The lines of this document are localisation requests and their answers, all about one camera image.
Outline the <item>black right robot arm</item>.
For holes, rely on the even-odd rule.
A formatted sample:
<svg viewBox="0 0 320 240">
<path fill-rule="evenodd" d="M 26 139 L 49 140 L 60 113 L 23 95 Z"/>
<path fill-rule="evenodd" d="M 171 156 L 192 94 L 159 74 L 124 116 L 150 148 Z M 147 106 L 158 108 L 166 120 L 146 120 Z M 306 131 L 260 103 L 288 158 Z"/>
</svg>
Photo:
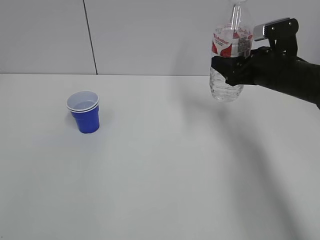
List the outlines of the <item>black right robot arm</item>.
<svg viewBox="0 0 320 240">
<path fill-rule="evenodd" d="M 320 66 L 270 47 L 259 47 L 247 58 L 214 56 L 211 66 L 226 83 L 258 85 L 320 106 Z"/>
</svg>

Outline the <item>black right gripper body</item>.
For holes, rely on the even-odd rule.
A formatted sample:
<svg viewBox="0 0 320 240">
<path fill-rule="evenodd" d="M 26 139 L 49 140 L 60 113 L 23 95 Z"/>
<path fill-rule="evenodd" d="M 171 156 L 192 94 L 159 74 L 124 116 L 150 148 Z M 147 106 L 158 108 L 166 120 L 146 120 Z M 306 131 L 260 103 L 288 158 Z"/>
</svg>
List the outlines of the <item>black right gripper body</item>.
<svg viewBox="0 0 320 240">
<path fill-rule="evenodd" d="M 226 74 L 226 83 L 235 85 L 256 85 L 265 79 L 275 68 L 273 54 L 253 54 L 247 58 L 237 57 Z"/>
</svg>

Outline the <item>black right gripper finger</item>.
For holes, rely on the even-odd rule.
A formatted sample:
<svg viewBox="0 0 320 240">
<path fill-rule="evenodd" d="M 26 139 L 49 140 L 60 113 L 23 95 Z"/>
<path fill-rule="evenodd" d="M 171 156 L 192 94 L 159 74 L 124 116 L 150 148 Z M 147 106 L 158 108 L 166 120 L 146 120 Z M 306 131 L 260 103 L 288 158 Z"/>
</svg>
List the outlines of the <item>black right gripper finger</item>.
<svg viewBox="0 0 320 240">
<path fill-rule="evenodd" d="M 250 51 L 250 58 L 252 59 L 252 58 L 258 58 L 261 56 L 266 56 L 267 54 L 270 53 L 271 50 L 272 50 L 272 48 L 269 46 L 261 46 L 256 49 L 252 49 Z"/>
<path fill-rule="evenodd" d="M 243 57 L 222 57 L 214 56 L 211 58 L 211 67 L 218 71 L 224 78 L 225 82 L 231 86 L 241 84 L 241 74 L 239 69 L 243 63 Z"/>
</svg>

